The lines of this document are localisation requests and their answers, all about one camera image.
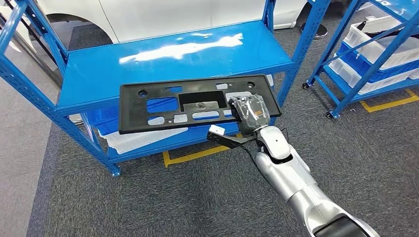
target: rack wheel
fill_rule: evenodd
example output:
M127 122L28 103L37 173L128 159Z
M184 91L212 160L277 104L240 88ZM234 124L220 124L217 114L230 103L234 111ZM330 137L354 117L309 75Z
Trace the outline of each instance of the rack wheel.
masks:
M332 115L332 113L330 113L330 111L326 113L326 117L328 119L333 119L334 118L333 115Z
M308 85L308 83L304 82L304 83L302 84L302 88L303 88L304 90L307 90L308 88L310 88L310 86Z

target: gray floor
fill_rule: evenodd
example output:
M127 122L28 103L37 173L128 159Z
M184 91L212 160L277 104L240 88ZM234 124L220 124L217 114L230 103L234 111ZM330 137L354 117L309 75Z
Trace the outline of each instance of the gray floor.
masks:
M73 27L84 23L54 23L66 46ZM54 70L54 64L35 42L40 57ZM27 55L12 47L6 56L53 102L58 88ZM44 160L51 121L0 79L0 236L26 236L29 218Z
M362 21L361 14L376 13L367 10L354 21ZM332 33L338 20L330 14L324 25ZM381 236L418 236L419 104L368 113L356 103L339 119L326 119L332 101L318 86L302 90L300 85L331 33L312 44L277 125L288 129L289 142L331 199ZM293 52L299 32L281 30L275 36ZM75 29L70 46L82 45L83 39L83 29ZM282 74L275 76L277 87L282 79ZM419 94L418 88L412 90ZM402 91L368 103L403 96ZM170 154L177 157L210 146L214 144ZM168 168L162 154L121 167L122 176L112 178L53 126L27 236L304 236L291 209L240 149Z

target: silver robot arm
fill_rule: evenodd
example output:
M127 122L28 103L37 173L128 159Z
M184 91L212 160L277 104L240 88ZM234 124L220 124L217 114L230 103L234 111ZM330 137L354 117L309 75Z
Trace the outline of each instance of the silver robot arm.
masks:
M230 101L233 115L240 118L239 129L247 138L224 136L212 125L208 139L234 148L256 140L259 146L254 162L262 175L289 203L311 237L378 237L364 221L331 201L317 186L310 168L288 144L282 132L269 126L269 113L262 97L237 97Z
M310 168L274 126L257 131L262 142L254 159L276 192L289 203L311 237L378 237L368 224L331 201L310 175Z

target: black cable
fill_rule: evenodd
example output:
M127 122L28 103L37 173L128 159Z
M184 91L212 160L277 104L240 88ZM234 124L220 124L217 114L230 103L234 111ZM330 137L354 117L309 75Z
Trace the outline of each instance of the black cable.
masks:
M287 142L288 142L288 130L287 130L287 128L286 127L284 127L283 129L281 129L281 132L282 133L284 133L284 131L285 131L285 133L286 133L286 135L287 135L287 137L285 138L286 140L287 140Z
M245 152L247 152L248 153L248 155L249 155L249 157L250 157L250 160L253 162L253 164L256 166L256 168L257 168L257 165L256 165L256 162L254 162L254 159L253 159L253 156L251 155L251 153L250 153L250 151L245 147L245 146L243 146L243 145L239 145L243 150L245 150Z
M250 160L252 161L252 163L255 165L256 169L259 171L259 174L262 175L263 179L274 189L274 186L272 186L272 184L266 179L265 175L262 174L262 172L260 171L260 169L257 167L256 162L253 159L253 156L251 155L250 151L243 145L239 145L239 147L241 147L243 150L245 150L247 152L247 154L250 157Z

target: white car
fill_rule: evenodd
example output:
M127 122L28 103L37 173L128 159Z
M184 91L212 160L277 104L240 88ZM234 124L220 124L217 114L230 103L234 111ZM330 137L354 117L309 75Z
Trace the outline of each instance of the white car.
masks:
M277 0L275 29L292 28L306 0ZM265 0L38 0L51 22L83 20L113 43L260 19Z

